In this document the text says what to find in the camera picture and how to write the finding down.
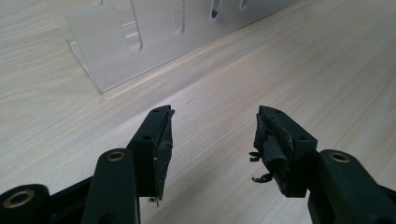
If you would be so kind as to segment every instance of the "transparent acrylic panel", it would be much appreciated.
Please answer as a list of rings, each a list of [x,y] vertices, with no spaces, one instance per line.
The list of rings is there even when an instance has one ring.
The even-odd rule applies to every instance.
[[[298,0],[47,0],[100,91]]]

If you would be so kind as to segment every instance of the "bolt hole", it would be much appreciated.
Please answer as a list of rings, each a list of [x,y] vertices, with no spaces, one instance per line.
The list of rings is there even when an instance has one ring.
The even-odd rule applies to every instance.
[[[332,158],[335,161],[339,161],[339,162],[349,162],[349,157],[342,155],[340,153],[330,153],[329,154],[330,158]]]
[[[120,161],[124,157],[125,157],[125,153],[116,151],[116,152],[112,152],[112,153],[108,154],[107,160],[108,161]]]
[[[113,224],[117,220],[113,213],[106,213],[99,218],[98,224]]]
[[[35,192],[31,189],[24,189],[9,196],[4,202],[5,208],[16,208],[29,203],[35,197]]]

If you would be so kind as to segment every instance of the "wooden table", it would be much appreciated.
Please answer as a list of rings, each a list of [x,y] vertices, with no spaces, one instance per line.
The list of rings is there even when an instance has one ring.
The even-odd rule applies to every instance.
[[[354,155],[396,189],[396,1],[302,0],[100,94],[43,0],[0,4],[0,192],[57,192],[126,147],[172,105],[174,150],[159,208],[142,223],[310,223],[248,161],[259,105],[288,113],[318,150]]]

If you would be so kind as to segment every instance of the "light wood grain surface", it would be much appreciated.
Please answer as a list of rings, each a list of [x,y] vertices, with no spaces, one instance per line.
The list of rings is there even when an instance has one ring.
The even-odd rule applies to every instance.
[[[302,0],[104,94],[43,0],[0,2],[0,192],[75,184],[168,104],[173,158],[142,223],[311,223],[306,199],[250,180],[259,105],[396,189],[396,1]]]

